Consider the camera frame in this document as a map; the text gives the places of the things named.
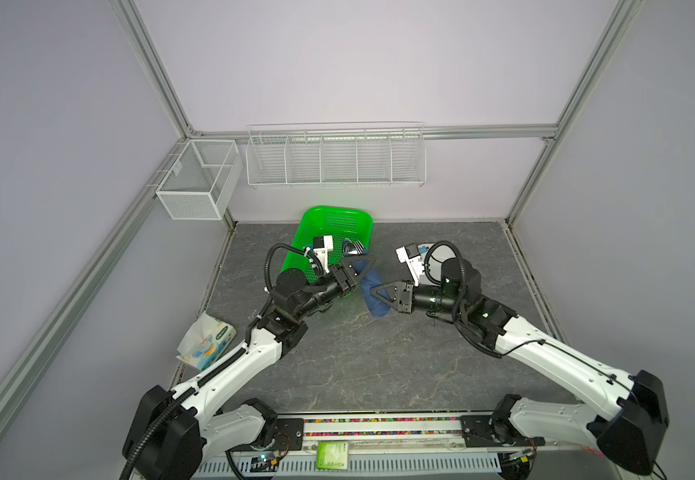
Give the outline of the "silver fork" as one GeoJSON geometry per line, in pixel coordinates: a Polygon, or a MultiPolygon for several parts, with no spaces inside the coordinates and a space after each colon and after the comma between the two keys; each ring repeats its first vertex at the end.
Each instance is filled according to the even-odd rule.
{"type": "Polygon", "coordinates": [[[367,252],[361,241],[353,241],[349,238],[343,240],[342,249],[345,255],[363,255],[367,252]]]}

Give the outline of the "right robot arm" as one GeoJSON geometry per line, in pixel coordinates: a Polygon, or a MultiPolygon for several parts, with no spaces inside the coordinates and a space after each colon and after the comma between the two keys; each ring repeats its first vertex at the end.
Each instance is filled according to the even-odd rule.
{"type": "Polygon", "coordinates": [[[395,281],[371,295],[399,313],[421,310],[453,325],[467,343],[497,359],[515,359],[571,392],[574,404],[507,394],[477,436],[517,445],[543,438],[591,447],[639,476],[652,474],[669,428],[663,382],[629,374],[549,336],[511,307],[481,292],[481,274],[449,258],[432,284],[395,281]]]}

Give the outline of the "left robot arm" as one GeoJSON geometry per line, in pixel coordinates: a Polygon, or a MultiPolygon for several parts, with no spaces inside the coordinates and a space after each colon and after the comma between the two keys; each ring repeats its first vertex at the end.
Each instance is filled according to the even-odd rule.
{"type": "Polygon", "coordinates": [[[268,299],[242,343],[189,380],[142,397],[123,447],[122,478],[190,479],[206,460],[237,447],[274,446],[272,408],[259,399],[231,411],[224,405],[300,342],[307,317],[356,290],[374,263],[369,255],[344,257],[315,281],[296,268],[267,277],[268,299]]]}

